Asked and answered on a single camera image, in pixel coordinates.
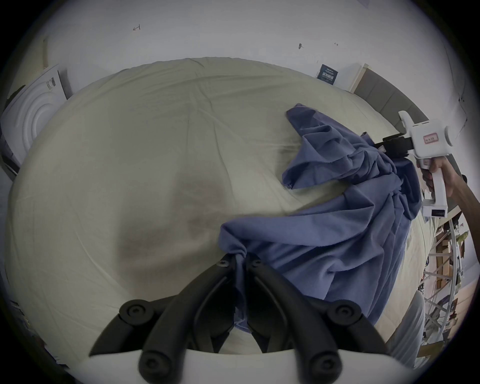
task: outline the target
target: poster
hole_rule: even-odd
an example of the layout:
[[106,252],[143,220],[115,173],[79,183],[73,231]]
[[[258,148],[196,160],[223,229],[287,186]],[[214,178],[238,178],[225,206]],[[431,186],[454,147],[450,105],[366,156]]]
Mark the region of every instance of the poster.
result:
[[323,80],[326,83],[333,85],[337,74],[338,72],[335,71],[333,68],[327,67],[325,64],[322,64],[320,72],[318,72],[317,79]]

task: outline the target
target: red label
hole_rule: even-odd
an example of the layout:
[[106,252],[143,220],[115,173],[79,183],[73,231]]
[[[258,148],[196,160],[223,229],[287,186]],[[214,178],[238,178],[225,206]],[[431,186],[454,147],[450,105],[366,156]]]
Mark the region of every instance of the red label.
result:
[[423,137],[425,144],[431,144],[438,141],[438,135],[436,133],[431,133]]

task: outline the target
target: fabric fold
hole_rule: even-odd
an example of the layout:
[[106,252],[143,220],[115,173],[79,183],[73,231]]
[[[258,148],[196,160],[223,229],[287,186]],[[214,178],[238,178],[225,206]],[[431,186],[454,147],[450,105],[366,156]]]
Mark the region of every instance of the fabric fold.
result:
[[[285,217],[241,217],[222,225],[218,244],[247,252],[283,274],[303,294],[356,302],[372,324],[386,305],[421,206],[420,184],[407,159],[390,159],[368,135],[356,135],[315,109],[297,104],[287,118],[302,137],[282,175],[291,189],[330,180],[351,185],[337,198]],[[243,294],[243,271],[237,288]],[[239,328],[248,330],[243,300]]]

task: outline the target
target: bed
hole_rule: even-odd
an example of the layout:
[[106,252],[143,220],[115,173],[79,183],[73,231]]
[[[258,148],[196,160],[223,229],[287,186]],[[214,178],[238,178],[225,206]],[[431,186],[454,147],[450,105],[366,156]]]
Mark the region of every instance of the bed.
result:
[[[156,62],[71,97],[35,140],[10,194],[12,293],[55,355],[73,366],[130,299],[177,294],[222,257],[220,225],[287,215],[346,184],[288,190],[300,147],[296,103],[375,141],[396,129],[367,102],[305,74],[230,58]],[[436,224],[418,216],[375,325],[387,340],[420,282]],[[238,353],[245,334],[224,346]],[[254,353],[246,346],[242,353]]]

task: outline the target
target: gray headboard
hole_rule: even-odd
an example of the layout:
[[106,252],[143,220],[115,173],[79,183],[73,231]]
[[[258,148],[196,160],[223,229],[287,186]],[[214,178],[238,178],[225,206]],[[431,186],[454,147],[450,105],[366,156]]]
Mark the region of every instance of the gray headboard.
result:
[[[420,108],[387,80],[372,71],[368,65],[363,66],[350,91],[370,104],[401,133],[405,133],[405,128],[400,121],[399,111],[407,111],[415,124],[428,120]],[[447,159],[461,175],[453,155],[448,155]],[[457,204],[450,198],[447,201],[450,212]]]

